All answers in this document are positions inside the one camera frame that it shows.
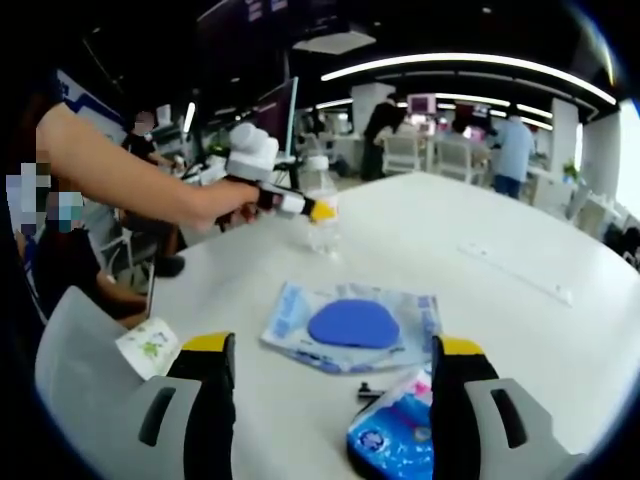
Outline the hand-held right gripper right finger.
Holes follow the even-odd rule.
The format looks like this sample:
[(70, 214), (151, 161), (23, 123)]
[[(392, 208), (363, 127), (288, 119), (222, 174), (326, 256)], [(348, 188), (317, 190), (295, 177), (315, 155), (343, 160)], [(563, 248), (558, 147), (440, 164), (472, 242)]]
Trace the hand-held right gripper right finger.
[(471, 340), (432, 337), (435, 479), (567, 479), (583, 460), (551, 414)]

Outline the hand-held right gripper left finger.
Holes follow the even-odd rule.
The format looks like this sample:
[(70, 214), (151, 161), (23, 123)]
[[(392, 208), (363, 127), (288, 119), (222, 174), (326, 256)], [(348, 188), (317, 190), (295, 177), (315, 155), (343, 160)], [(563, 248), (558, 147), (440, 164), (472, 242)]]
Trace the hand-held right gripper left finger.
[(136, 479), (231, 479), (235, 335), (189, 340), (134, 395)]

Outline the person's left hand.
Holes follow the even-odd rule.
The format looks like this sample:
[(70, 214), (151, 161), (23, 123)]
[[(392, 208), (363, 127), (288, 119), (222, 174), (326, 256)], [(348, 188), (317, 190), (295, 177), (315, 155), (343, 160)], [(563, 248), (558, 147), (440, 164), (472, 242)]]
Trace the person's left hand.
[(186, 199), (188, 216), (184, 222), (199, 229), (208, 229), (222, 217), (230, 217), (228, 223), (251, 223), (257, 216), (258, 197), (256, 186), (228, 179), (190, 187)]

